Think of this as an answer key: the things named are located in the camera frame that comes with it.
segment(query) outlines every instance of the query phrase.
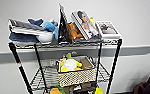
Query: book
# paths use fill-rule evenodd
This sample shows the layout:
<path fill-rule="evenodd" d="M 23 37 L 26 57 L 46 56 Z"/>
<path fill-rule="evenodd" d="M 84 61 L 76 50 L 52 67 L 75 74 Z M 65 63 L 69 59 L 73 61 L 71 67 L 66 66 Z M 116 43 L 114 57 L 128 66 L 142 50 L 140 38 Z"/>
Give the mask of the book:
<path fill-rule="evenodd" d="M 58 34 L 58 43 L 71 43 L 71 39 L 69 37 L 69 29 L 67 27 L 68 22 L 66 19 L 66 14 L 64 12 L 64 7 L 59 4 L 60 6 L 60 24 L 59 24 L 59 34 Z"/>
<path fill-rule="evenodd" d="M 14 33 L 31 34 L 31 35 L 52 33 L 52 32 L 47 32 L 46 29 L 41 26 L 37 26 L 37 25 L 33 25 L 30 23 L 25 23 L 13 19 L 9 19 L 8 25 L 10 31 Z"/>
<path fill-rule="evenodd" d="M 72 12 L 71 18 L 80 30 L 85 40 L 99 38 L 99 32 L 95 25 L 90 21 L 85 11 Z"/>
<path fill-rule="evenodd" d="M 102 39 L 121 38 L 121 34 L 115 28 L 111 21 L 96 21 L 95 25 Z"/>

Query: basket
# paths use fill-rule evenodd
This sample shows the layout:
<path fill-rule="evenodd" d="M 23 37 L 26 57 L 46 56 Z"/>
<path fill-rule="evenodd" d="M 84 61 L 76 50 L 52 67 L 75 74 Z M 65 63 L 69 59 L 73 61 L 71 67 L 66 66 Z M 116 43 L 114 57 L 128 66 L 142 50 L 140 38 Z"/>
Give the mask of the basket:
<path fill-rule="evenodd" d="M 86 68 L 78 71 L 60 72 L 60 65 L 58 70 L 60 86 L 70 86 L 96 80 L 96 69 L 91 63 L 88 56 L 73 57 L 76 61 L 80 62 L 82 59 L 88 60 L 91 64 L 91 68 Z"/>

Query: shelf post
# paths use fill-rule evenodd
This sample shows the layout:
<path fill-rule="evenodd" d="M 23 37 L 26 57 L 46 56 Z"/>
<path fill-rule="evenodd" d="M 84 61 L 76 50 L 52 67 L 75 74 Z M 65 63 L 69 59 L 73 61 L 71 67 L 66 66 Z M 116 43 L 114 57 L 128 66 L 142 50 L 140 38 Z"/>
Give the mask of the shelf post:
<path fill-rule="evenodd" d="M 22 77 L 23 77 L 23 79 L 24 79 L 24 82 L 25 82 L 26 86 L 27 86 L 28 92 L 29 92 L 30 94 L 33 94 L 32 88 L 31 88 L 31 86 L 30 86 L 30 84 L 29 84 L 29 82 L 28 82 L 27 76 L 26 76 L 26 74 L 25 74 L 25 72 L 24 72 L 24 68 L 22 67 L 20 58 L 19 58 L 19 56 L 18 56 L 18 54 L 17 54 L 17 52 L 16 52 L 16 47 L 15 47 L 15 45 L 14 45 L 12 42 L 9 43 L 9 48 L 10 48 L 10 50 L 12 51 L 13 56 L 14 56 L 16 62 L 17 62 L 18 68 L 19 68 L 20 73 L 21 73 L 21 75 L 22 75 Z"/>
<path fill-rule="evenodd" d="M 98 64 L 97 64 L 97 73 L 96 73 L 96 84 L 97 84 L 98 70 L 99 70 L 99 65 L 100 65 L 101 50 L 102 50 L 102 42 L 100 43 L 100 48 L 99 48 L 99 51 L 98 51 Z"/>
<path fill-rule="evenodd" d="M 115 66 L 116 66 L 116 62 L 117 62 L 117 58 L 118 58 L 118 55 L 119 55 L 119 50 L 120 50 L 121 45 L 122 45 L 122 39 L 119 39 L 118 44 L 117 44 L 116 53 L 115 53 L 114 62 L 113 62 L 112 69 L 111 69 L 111 75 L 110 75 L 110 78 L 109 78 L 109 83 L 108 83 L 106 94 L 109 94 L 109 90 L 110 90 L 110 87 L 111 87 L 113 74 L 114 74 L 114 71 L 115 71 Z"/>
<path fill-rule="evenodd" d="M 44 72 L 43 72 L 43 69 L 42 69 L 41 61 L 40 61 L 41 59 L 40 59 L 40 57 L 39 57 L 39 53 L 38 53 L 36 44 L 34 44 L 34 48 L 35 48 L 35 52 L 36 52 L 36 56 L 37 56 L 37 60 L 38 60 L 38 64 L 39 64 L 39 68 L 40 68 L 40 71 L 41 71 L 41 74 L 42 74 L 42 79 L 43 79 L 43 82 L 44 82 L 44 85 L 45 85 L 45 91 L 44 91 L 44 94 L 48 94 L 47 84 L 46 84 Z"/>

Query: white wall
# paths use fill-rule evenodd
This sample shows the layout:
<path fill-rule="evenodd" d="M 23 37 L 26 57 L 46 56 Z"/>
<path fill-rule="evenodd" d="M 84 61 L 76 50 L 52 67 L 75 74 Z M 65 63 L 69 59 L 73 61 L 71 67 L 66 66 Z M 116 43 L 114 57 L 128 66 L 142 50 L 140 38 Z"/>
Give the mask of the white wall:
<path fill-rule="evenodd" d="M 72 11 L 85 10 L 95 21 L 112 21 L 123 36 L 122 46 L 150 45 L 150 0 L 0 0 L 0 53 L 10 52 L 7 25 L 9 18 L 25 22 L 28 18 L 42 18 L 44 21 L 55 19 L 59 22 L 59 3 L 65 7 L 69 22 Z M 108 69 L 112 60 L 110 57 L 102 58 Z M 8 65 L 10 64 L 0 65 L 0 69 L 13 71 L 6 68 Z M 111 93 L 132 90 L 135 84 L 146 81 L 149 73 L 150 54 L 119 57 Z M 12 94 L 10 91 L 13 88 L 1 92 Z"/>

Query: magazine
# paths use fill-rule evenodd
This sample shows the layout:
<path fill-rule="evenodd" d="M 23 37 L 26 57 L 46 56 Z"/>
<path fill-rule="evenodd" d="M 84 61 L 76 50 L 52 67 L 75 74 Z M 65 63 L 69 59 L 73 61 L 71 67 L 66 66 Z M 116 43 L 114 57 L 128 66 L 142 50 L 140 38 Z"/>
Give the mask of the magazine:
<path fill-rule="evenodd" d="M 121 37 L 121 34 L 110 21 L 96 21 L 95 25 L 102 39 L 119 39 Z"/>
<path fill-rule="evenodd" d="M 78 29 L 80 30 L 81 34 L 84 36 L 85 40 L 89 40 L 92 38 L 99 39 L 98 30 L 90 21 L 90 19 L 84 11 L 72 12 L 71 17 Z"/>

